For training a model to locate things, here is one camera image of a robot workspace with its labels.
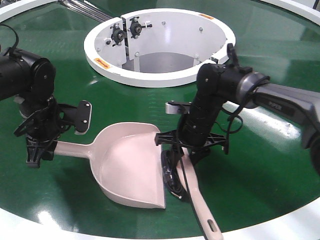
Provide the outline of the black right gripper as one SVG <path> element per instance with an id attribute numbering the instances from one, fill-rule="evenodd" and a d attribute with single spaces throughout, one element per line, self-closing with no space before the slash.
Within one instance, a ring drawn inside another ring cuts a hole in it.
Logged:
<path id="1" fill-rule="evenodd" d="M 196 165 L 210 154 L 210 147 L 220 145 L 223 147 L 225 154 L 229 153 L 229 138 L 208 131 L 202 132 L 180 127 L 176 130 L 157 133 L 154 140 L 157 146 L 162 144 L 171 145 L 171 150 L 167 154 L 168 164 L 171 167 L 178 165 L 179 158 L 182 156 L 179 151 L 182 148 L 187 148 L 191 151 L 189 157 L 193 165 Z"/>

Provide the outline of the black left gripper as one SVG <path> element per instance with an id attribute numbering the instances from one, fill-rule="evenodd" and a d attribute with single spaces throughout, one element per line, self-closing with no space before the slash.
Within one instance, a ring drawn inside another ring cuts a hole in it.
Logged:
<path id="1" fill-rule="evenodd" d="M 25 136 L 29 168 L 39 168 L 41 160 L 51 161 L 57 138 L 75 124 L 77 107 L 58 103 L 50 96 L 44 101 L 31 96 L 15 96 L 23 122 L 14 135 Z"/>

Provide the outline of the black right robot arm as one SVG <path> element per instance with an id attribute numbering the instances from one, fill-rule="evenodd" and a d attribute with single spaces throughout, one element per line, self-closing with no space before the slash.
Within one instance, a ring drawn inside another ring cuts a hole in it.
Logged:
<path id="1" fill-rule="evenodd" d="M 229 152 L 231 130 L 226 135 L 211 133 L 223 104 L 237 109 L 228 114 L 232 123 L 244 108 L 261 106 L 302 127 L 301 145 L 310 150 L 312 165 L 320 169 L 320 95 L 318 92 L 270 83 L 270 78 L 249 66 L 240 66 L 232 44 L 227 45 L 228 64 L 205 63 L 196 76 L 197 92 L 191 103 L 177 103 L 180 120 L 176 130 L 158 133 L 157 145 L 169 144 L 192 150 L 194 163 L 208 155 L 214 145 Z"/>

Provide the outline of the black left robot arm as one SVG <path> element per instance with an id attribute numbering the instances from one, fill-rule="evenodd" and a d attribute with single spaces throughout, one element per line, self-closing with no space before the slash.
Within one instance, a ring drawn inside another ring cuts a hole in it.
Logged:
<path id="1" fill-rule="evenodd" d="M 22 123 L 14 131 L 25 136 L 30 168 L 39 168 L 41 160 L 54 157 L 56 140 L 75 125 L 77 107 L 58 103 L 54 97 L 56 69 L 45 57 L 13 46 L 0 55 L 0 98 L 13 97 Z"/>

